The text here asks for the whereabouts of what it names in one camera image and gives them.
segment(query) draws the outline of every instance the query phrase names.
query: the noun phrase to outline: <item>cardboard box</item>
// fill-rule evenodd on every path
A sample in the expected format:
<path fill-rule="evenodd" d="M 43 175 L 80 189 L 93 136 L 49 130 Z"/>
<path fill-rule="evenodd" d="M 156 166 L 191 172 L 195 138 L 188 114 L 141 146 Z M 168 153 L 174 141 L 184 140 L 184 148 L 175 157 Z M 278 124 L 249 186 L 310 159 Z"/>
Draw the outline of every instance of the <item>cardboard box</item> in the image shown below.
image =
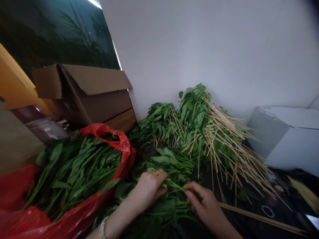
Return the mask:
<path fill-rule="evenodd" d="M 0 176 L 33 164 L 45 145 L 0 103 Z"/>
<path fill-rule="evenodd" d="M 68 122 L 101 123 L 132 108 L 132 85 L 121 70 L 55 64 L 32 76 L 38 97 L 52 99 Z"/>
<path fill-rule="evenodd" d="M 301 168 L 319 176 L 319 111 L 287 107 L 258 107 L 248 125 L 260 142 L 249 139 L 264 164 Z"/>
<path fill-rule="evenodd" d="M 121 130 L 124 133 L 129 131 L 136 123 L 136 117 L 133 109 L 114 117 L 105 122 L 111 129 Z"/>

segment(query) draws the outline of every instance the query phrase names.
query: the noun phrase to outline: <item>open cardboard box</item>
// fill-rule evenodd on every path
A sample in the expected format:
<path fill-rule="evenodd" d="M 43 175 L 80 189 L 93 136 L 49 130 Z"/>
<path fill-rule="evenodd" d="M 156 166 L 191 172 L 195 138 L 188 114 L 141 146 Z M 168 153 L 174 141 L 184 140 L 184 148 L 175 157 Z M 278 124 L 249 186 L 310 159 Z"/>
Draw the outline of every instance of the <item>open cardboard box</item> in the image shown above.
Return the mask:
<path fill-rule="evenodd" d="M 52 99 L 68 122 L 105 122 L 132 109 L 132 85 L 121 70 L 55 64 L 33 70 L 32 76 L 38 97 Z"/>

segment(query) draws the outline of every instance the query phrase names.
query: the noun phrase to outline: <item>finger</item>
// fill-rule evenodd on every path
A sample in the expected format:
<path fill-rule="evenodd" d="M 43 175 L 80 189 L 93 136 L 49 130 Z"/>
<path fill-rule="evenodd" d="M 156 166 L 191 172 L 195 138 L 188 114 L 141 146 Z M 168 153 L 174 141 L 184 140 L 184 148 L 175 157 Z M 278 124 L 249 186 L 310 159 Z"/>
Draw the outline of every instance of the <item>finger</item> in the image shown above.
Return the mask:
<path fill-rule="evenodd" d="M 156 180 L 157 180 L 157 185 L 158 187 L 161 186 L 161 184 L 164 182 L 165 179 L 168 178 L 168 174 L 167 172 L 162 172 L 161 174 L 159 174 L 157 177 L 156 177 Z"/>
<path fill-rule="evenodd" d="M 160 187 L 159 190 L 156 192 L 155 199 L 157 200 L 160 196 L 164 195 L 167 192 L 167 188 Z"/>
<path fill-rule="evenodd" d="M 157 169 L 157 170 L 152 170 L 151 173 L 155 176 L 160 175 L 164 170 L 163 169 Z"/>
<path fill-rule="evenodd" d="M 183 188 L 185 188 L 186 190 L 197 192 L 201 196 L 201 198 L 205 197 L 206 188 L 203 188 L 196 182 L 185 184 Z"/>
<path fill-rule="evenodd" d="M 157 175 L 160 175 L 162 172 L 164 172 L 164 170 L 163 169 L 158 169 L 158 170 L 156 170 L 156 172 L 157 172 Z"/>
<path fill-rule="evenodd" d="M 199 200 L 194 195 L 194 193 L 192 193 L 189 190 L 186 190 L 185 194 L 187 198 L 190 200 L 190 202 L 192 203 L 192 205 L 194 206 L 194 208 L 196 209 L 197 213 L 201 210 L 204 210 L 204 206 L 199 202 Z"/>

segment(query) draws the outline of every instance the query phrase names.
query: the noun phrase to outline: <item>plastic container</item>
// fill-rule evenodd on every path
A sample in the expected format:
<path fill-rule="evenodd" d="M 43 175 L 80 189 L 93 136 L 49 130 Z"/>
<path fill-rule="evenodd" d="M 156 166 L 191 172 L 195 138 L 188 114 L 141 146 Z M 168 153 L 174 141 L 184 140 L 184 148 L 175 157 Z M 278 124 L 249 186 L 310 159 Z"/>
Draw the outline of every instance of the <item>plastic container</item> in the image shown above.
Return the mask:
<path fill-rule="evenodd" d="M 52 139 L 64 139 L 68 137 L 68 133 L 51 118 L 35 120 L 25 125 L 46 145 L 51 144 Z"/>

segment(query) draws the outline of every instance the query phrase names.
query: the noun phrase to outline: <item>pile of vegetables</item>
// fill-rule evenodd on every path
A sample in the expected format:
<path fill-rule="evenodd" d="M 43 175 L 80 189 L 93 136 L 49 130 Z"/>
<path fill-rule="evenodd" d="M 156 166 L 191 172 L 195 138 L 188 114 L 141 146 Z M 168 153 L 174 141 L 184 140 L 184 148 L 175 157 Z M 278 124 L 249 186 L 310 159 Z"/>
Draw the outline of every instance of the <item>pile of vegetables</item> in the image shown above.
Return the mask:
<path fill-rule="evenodd" d="M 118 140 L 108 136 L 107 140 Z M 44 149 L 36 164 L 41 170 L 26 196 L 25 208 L 34 205 L 45 211 L 52 222 L 118 180 L 112 180 L 121 164 L 122 152 L 93 135 L 77 132 Z"/>
<path fill-rule="evenodd" d="M 140 176 L 145 171 L 164 169 L 169 178 L 162 184 L 168 191 L 152 207 L 138 216 L 121 235 L 121 238 L 169 238 L 170 229 L 177 226 L 177 220 L 187 218 L 196 221 L 190 205 L 185 200 L 184 185 L 189 182 L 189 175 L 195 164 L 187 155 L 167 147 L 158 148 L 160 156 L 151 157 L 149 161 L 140 161 L 132 171 L 133 181 L 121 181 L 115 190 L 115 203 L 108 206 L 105 213 L 96 218 L 93 228 L 98 227 L 103 218 L 110 216 L 121 202 L 134 190 Z"/>
<path fill-rule="evenodd" d="M 166 144 L 187 153 L 197 165 L 198 177 L 200 166 L 206 165 L 211 170 L 212 180 L 214 173 L 218 175 L 223 202 L 220 183 L 234 188 L 235 195 L 239 190 L 241 197 L 249 200 L 241 182 L 243 179 L 262 197 L 265 197 L 262 191 L 275 197 L 276 192 L 266 179 L 266 173 L 272 172 L 262 164 L 259 155 L 241 144 L 252 137 L 249 129 L 241 125 L 241 120 L 217 106 L 202 84 L 181 91 L 179 97 L 178 110 L 167 103 L 151 105 L 148 116 L 138 122 L 131 137 L 153 143 L 154 147 L 159 143 Z"/>

